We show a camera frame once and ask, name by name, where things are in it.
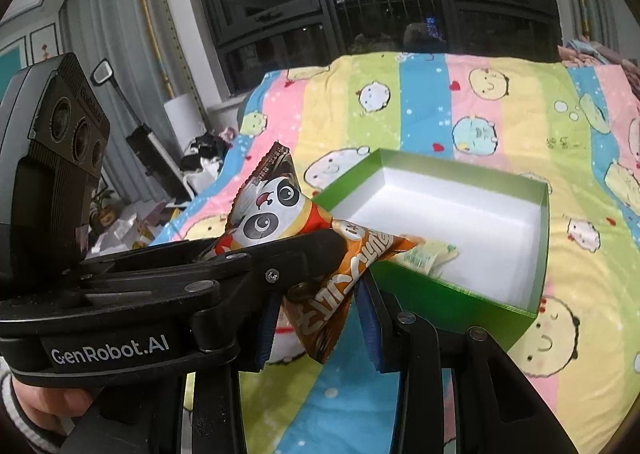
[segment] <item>white cylinder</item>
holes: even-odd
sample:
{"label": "white cylinder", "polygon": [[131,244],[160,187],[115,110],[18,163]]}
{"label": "white cylinder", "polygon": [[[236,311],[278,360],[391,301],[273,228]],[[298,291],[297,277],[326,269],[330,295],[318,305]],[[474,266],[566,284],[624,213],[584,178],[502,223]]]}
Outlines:
{"label": "white cylinder", "polygon": [[182,152],[187,150],[196,136],[202,136],[207,132],[195,98],[190,92],[167,101],[164,104],[164,110]]}

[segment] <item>silver bolt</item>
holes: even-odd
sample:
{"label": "silver bolt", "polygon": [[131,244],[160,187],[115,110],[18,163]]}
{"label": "silver bolt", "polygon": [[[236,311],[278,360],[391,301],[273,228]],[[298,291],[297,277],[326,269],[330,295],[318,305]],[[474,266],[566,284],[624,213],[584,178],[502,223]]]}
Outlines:
{"label": "silver bolt", "polygon": [[280,272],[275,268],[268,269],[267,273],[264,274],[264,278],[267,282],[273,284],[280,278]]}
{"label": "silver bolt", "polygon": [[196,291],[202,291],[204,289],[210,288],[213,286],[212,280],[197,280],[196,282],[192,282],[191,284],[187,284],[184,287],[185,291],[189,293],[195,293]]}
{"label": "silver bolt", "polygon": [[473,338],[475,341],[484,342],[489,336],[485,329],[482,328],[471,328],[469,329],[469,336]]}
{"label": "silver bolt", "polygon": [[231,255],[226,256],[227,260],[234,260],[234,259],[242,259],[242,257],[246,257],[248,254],[245,252],[242,253],[232,253]]}
{"label": "silver bolt", "polygon": [[413,324],[415,322],[415,314],[410,311],[401,311],[398,313],[398,321],[401,324]]}

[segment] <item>bed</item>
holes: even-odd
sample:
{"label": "bed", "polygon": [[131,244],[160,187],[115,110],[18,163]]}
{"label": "bed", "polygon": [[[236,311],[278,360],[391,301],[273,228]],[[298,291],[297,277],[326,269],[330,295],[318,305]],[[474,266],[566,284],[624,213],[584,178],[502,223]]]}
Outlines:
{"label": "bed", "polygon": [[[622,68],[373,53],[268,73],[216,182],[156,243],[219,235],[274,140],[314,195],[376,148],[544,181],[550,249],[536,322],[510,350],[580,454],[599,452],[640,390],[640,111]],[[241,381],[251,454],[388,452],[398,388],[370,363],[352,309],[330,360]],[[443,373],[446,452],[455,452]]]}

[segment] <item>orange snack wrapper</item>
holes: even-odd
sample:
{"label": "orange snack wrapper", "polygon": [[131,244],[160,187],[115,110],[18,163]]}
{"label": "orange snack wrapper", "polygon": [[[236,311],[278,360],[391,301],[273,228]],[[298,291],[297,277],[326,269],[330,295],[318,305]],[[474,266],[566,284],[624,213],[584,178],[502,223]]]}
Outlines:
{"label": "orange snack wrapper", "polygon": [[225,233],[203,259],[245,246],[332,228],[347,242],[347,253],[336,272],[320,283],[315,296],[302,301],[283,297],[282,306],[306,352],[324,364],[347,319],[353,288],[376,260],[390,259],[415,243],[333,219],[300,191],[289,149],[274,143],[240,188],[231,207]]}

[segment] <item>open box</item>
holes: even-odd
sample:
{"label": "open box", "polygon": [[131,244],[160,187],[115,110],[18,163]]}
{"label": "open box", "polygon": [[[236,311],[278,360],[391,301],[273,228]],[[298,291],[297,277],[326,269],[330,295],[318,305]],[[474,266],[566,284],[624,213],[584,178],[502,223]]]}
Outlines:
{"label": "open box", "polygon": [[395,262],[372,266],[380,289],[434,326],[482,326],[505,350],[536,318],[545,279],[545,183],[495,169],[378,150],[315,201],[363,227],[454,244],[459,256],[428,278]]}

